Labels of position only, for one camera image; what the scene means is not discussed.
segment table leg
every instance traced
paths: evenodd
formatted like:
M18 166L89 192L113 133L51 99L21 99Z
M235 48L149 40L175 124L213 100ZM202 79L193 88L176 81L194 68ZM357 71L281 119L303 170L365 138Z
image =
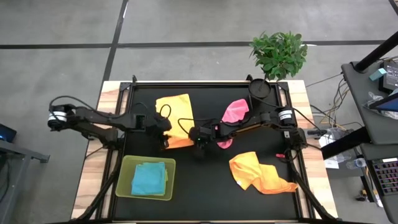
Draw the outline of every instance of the table leg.
M371 142L368 131L365 127L359 128L351 134L342 137L341 139L327 144L322 147L323 159L329 159L335 155L338 155L348 149L352 149L361 143Z

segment pink cloth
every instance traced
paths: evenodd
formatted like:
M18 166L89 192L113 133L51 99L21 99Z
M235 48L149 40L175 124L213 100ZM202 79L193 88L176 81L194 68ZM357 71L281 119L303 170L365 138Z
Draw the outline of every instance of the pink cloth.
M249 106L245 99L236 100L227 107L223 119L221 120L229 123L241 121L248 111ZM232 139L229 139L225 142L218 142L217 145L223 149L226 149L232 145Z

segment potted plant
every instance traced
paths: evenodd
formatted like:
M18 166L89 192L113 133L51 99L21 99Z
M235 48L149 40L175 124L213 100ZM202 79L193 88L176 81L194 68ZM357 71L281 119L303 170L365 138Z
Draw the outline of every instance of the potted plant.
M288 75L294 77L299 72L308 49L307 45L302 45L301 37L301 34L278 32L270 37L262 33L260 37L253 38L250 56L256 56L256 66L261 66L265 80L277 78L279 81Z

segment plastic tray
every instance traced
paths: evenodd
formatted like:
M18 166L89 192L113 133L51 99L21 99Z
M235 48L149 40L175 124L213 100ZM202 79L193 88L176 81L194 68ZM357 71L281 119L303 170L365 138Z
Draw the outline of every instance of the plastic tray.
M165 194L160 195L132 195L131 194L131 181L134 178L136 172L136 166L143 164L144 162L164 162L168 181L166 182ZM170 200L173 195L174 185L174 173L175 173L175 160L168 158L158 157L145 157L145 156L124 156L122 166L120 169L119 180L116 186L116 196L127 197L127 198L143 198L153 200Z

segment orange cloth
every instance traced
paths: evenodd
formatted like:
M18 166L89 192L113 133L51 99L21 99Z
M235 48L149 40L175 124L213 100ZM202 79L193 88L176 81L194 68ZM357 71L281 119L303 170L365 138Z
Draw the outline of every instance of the orange cloth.
M255 152L246 152L229 161L236 183L246 190L251 184L263 194L295 192L297 184L279 178L272 165L260 164Z
M170 108L165 106L162 110L162 116L167 117L169 115L169 121L172 124L172 129L170 131L165 131L164 134L169 136L167 140L169 146L167 149L174 149L178 147L192 146L193 141L189 139L188 134L184 131L195 127L193 120L181 120L180 124L184 130L178 124L178 119L187 118L193 119L191 101L188 94L182 94L178 96L168 96L156 100L156 112L160 113L160 109L163 105L169 105L172 109L170 113Z

